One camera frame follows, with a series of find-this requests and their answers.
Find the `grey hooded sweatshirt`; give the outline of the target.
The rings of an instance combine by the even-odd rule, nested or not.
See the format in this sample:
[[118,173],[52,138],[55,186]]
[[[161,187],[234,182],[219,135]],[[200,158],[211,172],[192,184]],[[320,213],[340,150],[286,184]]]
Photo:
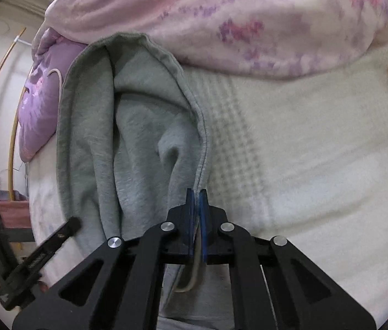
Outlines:
[[207,186],[212,135],[205,80],[144,34],[90,44],[63,85],[57,180],[65,217],[88,256],[105,240],[140,237]]

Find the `dark red bedside table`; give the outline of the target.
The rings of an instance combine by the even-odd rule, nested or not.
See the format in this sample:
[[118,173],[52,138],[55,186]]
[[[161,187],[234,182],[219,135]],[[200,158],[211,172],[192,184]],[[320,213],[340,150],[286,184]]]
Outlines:
[[29,212],[29,201],[15,191],[16,200],[7,191],[0,190],[0,216],[10,242],[34,242]]

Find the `white patterned bed sheet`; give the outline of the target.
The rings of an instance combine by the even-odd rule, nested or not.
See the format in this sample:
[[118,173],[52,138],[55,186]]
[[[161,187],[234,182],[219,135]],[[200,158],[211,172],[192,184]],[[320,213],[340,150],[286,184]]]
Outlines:
[[210,116],[211,204],[283,235],[388,320],[388,32],[358,60],[289,81],[187,68]]

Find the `purple pillow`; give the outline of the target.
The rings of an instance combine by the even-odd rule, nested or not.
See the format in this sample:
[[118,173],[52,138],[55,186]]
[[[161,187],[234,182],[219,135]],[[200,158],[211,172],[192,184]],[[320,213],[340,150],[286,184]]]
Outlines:
[[56,133],[63,82],[85,48],[86,45],[68,40],[51,28],[40,38],[18,107],[20,158],[25,163]]

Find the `pink floral quilt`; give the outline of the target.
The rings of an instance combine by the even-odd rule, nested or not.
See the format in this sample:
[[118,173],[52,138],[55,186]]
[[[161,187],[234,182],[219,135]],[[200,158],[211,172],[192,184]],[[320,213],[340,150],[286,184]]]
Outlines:
[[288,78],[336,68],[388,40],[388,0],[54,0],[33,52],[48,30],[84,44],[144,33],[182,63]]

